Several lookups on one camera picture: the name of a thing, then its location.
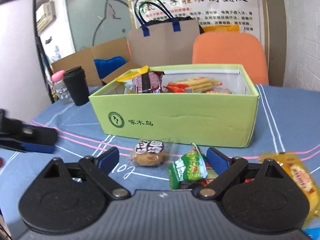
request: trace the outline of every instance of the chair backrest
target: chair backrest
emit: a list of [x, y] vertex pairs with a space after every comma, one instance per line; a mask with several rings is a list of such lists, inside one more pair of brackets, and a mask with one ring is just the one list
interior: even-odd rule
[[269, 84], [267, 62], [259, 40], [237, 32], [203, 33], [193, 44], [193, 64], [242, 64], [254, 84]]

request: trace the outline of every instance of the pink bottle cap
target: pink bottle cap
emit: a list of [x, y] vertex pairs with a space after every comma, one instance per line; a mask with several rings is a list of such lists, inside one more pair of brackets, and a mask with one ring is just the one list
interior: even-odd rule
[[65, 72], [66, 72], [65, 70], [60, 70], [60, 71], [58, 71], [57, 73], [54, 73], [54, 74], [51, 76], [52, 82], [57, 82], [57, 81], [62, 80], [62, 79], [63, 79], [63, 74], [64, 74]]

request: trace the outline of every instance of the green cardboard box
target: green cardboard box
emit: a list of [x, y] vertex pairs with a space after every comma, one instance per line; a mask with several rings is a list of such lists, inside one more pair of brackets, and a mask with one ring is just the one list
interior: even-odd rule
[[207, 146], [249, 145], [259, 93], [242, 65], [178, 65], [150, 71], [164, 72], [162, 86], [205, 76], [222, 81], [222, 88], [232, 94], [123, 94], [124, 86], [113, 80], [89, 97], [105, 133]]

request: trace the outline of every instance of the blue cushion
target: blue cushion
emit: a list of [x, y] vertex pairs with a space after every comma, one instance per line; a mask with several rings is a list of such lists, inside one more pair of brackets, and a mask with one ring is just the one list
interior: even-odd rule
[[105, 78], [113, 71], [120, 68], [122, 65], [126, 63], [123, 57], [117, 56], [110, 59], [95, 59], [94, 64], [96, 65], [96, 69], [100, 79]]

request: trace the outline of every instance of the pink stripe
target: pink stripe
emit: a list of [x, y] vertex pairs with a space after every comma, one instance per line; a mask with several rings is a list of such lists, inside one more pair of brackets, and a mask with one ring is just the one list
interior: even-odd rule
[[[33, 122], [33, 123], [35, 123], [35, 124], [39, 124], [39, 125], [41, 125], [41, 126], [44, 126], [43, 124], [38, 123], [38, 122], [36, 122], [36, 121], [31, 121], [31, 122]], [[74, 136], [75, 136], [75, 137], [80, 137], [80, 138], [83, 138], [83, 139], [88, 139], [88, 138], [84, 138], [84, 137], [81, 137], [81, 136], [76, 136], [76, 135], [74, 135]], [[93, 149], [97, 149], [97, 150], [101, 150], [101, 151], [106, 151], [106, 149], [99, 148], [99, 147], [96, 147], [96, 146], [93, 146], [93, 145], [90, 145], [90, 144], [87, 144], [87, 143], [79, 142], [79, 141], [73, 140], [73, 139], [71, 139], [71, 138], [62, 136], [62, 135], [59, 135], [59, 137], [61, 137], [61, 138], [63, 138], [63, 139], [66, 139], [66, 140], [68, 140], [68, 141], [72, 141], [72, 142], [77, 143], [77, 144], [81, 144], [81, 145], [84, 145], [84, 146], [93, 148]], [[113, 146], [113, 147], [117, 147], [117, 148], [122, 148], [122, 149], [125, 149], [125, 150], [131, 150], [131, 151], [133, 150], [133, 149], [130, 149], [130, 148], [120, 147], [120, 146], [118, 146], [118, 145], [113, 145], [113, 144], [107, 144], [107, 143], [100, 142], [100, 141], [96, 141], [96, 140], [91, 140], [91, 139], [88, 139], [88, 140], [89, 140], [89, 141], [95, 141], [95, 142], [97, 142], [97, 143], [103, 143], [103, 144], [108, 145], [108, 146]], [[119, 153], [119, 155], [131, 157], [130, 154], [125, 154], [125, 153]], [[171, 154], [170, 156], [181, 157], [181, 155], [176, 155], [176, 154]]]
[[[49, 126], [45, 126], [44, 124], [36, 122], [36, 121], [32, 121], [32, 122], [34, 122], [35, 124], [41, 125], [43, 127], [49, 127]], [[78, 136], [78, 135], [75, 135], [75, 134], [72, 134], [72, 133], [68, 133], [68, 132], [65, 132], [65, 131], [61, 131], [58, 127], [49, 127], [49, 128], [54, 128], [54, 129], [58, 130], [61, 133], [65, 133], [67, 135], [71, 135], [71, 136], [79, 138], [79, 139], [83, 139], [83, 140], [87, 140], [87, 141], [91, 141], [91, 142], [95, 142], [95, 143], [99, 143], [99, 144], [105, 144], [105, 145], [108, 145], [108, 146], [117, 147], [117, 148], [122, 149], [122, 150], [128, 150], [128, 151], [132, 151], [133, 150], [132, 148], [127, 148], [127, 147], [122, 147], [122, 146], [119, 146], [119, 145], [109, 144], [109, 143], [97, 141], [97, 140], [94, 140], [94, 139]]]
[[296, 152], [296, 154], [307, 154], [307, 153], [312, 152], [313, 150], [317, 149], [319, 146], [320, 146], [320, 144], [317, 145], [316, 147], [312, 148], [311, 150], [308, 150], [306, 152]]
[[320, 153], [320, 151], [317, 151], [317, 152], [315, 152], [314, 154], [310, 155], [309, 157], [303, 158], [303, 159], [301, 159], [301, 160], [302, 160], [302, 161], [309, 160], [309, 159], [311, 159], [313, 156], [316, 156], [318, 153]]
[[[48, 126], [45, 126], [44, 124], [41, 124], [41, 123], [36, 122], [36, 121], [31, 121], [31, 122], [33, 122], [33, 123], [35, 123], [35, 124], [38, 124], [38, 125], [41, 125], [41, 126], [44, 126], [44, 127], [48, 127]], [[105, 145], [112, 146], [112, 147], [117, 147], [117, 148], [123, 149], [123, 150], [128, 150], [128, 151], [132, 151], [132, 150], [133, 150], [133, 149], [131, 149], [131, 148], [122, 147], [122, 146], [114, 145], [114, 144], [108, 144], [108, 143], [105, 143], [105, 142], [100, 142], [100, 141], [97, 141], [97, 140], [94, 140], [94, 139], [90, 139], [90, 138], [78, 136], [78, 135], [75, 135], [75, 134], [72, 134], [72, 133], [68, 133], [68, 132], [65, 132], [65, 131], [60, 130], [60, 129], [57, 128], [57, 127], [51, 127], [51, 128], [54, 128], [54, 129], [58, 130], [58, 131], [61, 132], [61, 133], [65, 133], [65, 134], [74, 136], [74, 137], [79, 138], [79, 139], [83, 139], [83, 140], [87, 140], [87, 141], [92, 141], [92, 142], [96, 142], [96, 143], [99, 143], [99, 144], [105, 144]], [[59, 137], [64, 138], [64, 139], [67, 139], [67, 140], [70, 140], [70, 141], [73, 141], [73, 142], [78, 143], [78, 144], [82, 144], [82, 145], [87, 146], [87, 147], [90, 147], [90, 148], [94, 148], [94, 149], [98, 149], [98, 150], [105, 150], [105, 149], [102, 149], [102, 148], [99, 148], [99, 147], [95, 147], [95, 146], [92, 146], [92, 145], [89, 145], [89, 144], [86, 144], [86, 143], [82, 143], [82, 142], [79, 142], [79, 141], [70, 139], [70, 138], [68, 138], [68, 137], [61, 136], [61, 135], [59, 135]], [[316, 147], [312, 148], [311, 150], [308, 150], [308, 151], [305, 151], [305, 152], [295, 152], [295, 154], [308, 154], [308, 153], [312, 152], [313, 150], [317, 149], [318, 147], [320, 147], [320, 144], [317, 145]], [[309, 160], [309, 159], [311, 159], [313, 156], [317, 155], [318, 153], [320, 153], [320, 151], [312, 154], [312, 155], [309, 156], [309, 157], [303, 158], [303, 159], [301, 159], [301, 160], [302, 160], [302, 161]], [[170, 156], [181, 157], [182, 155], [172, 154], [172, 155], [170, 155]], [[243, 156], [243, 158], [244, 158], [244, 159], [247, 159], [247, 160], [253, 160], [253, 159], [258, 159], [259, 157], [258, 157], [258, 156]]]
[[[103, 151], [103, 152], [107, 151], [106, 149], [103, 149], [103, 148], [100, 148], [100, 147], [96, 147], [96, 146], [92, 146], [92, 145], [90, 145], [90, 144], [86, 144], [86, 143], [83, 143], [83, 142], [79, 142], [79, 141], [70, 139], [70, 138], [68, 138], [68, 137], [62, 136], [62, 135], [59, 135], [59, 137], [61, 137], [61, 138], [63, 138], [63, 139], [66, 139], [66, 140], [68, 140], [68, 141], [72, 141], [72, 142], [77, 143], [77, 144], [81, 144], [81, 145], [84, 145], [84, 146], [93, 148], [93, 149], [101, 150], [101, 151]], [[130, 156], [131, 156], [130, 154], [125, 154], [125, 153], [119, 153], [119, 155], [127, 156], [127, 157], [130, 157]]]

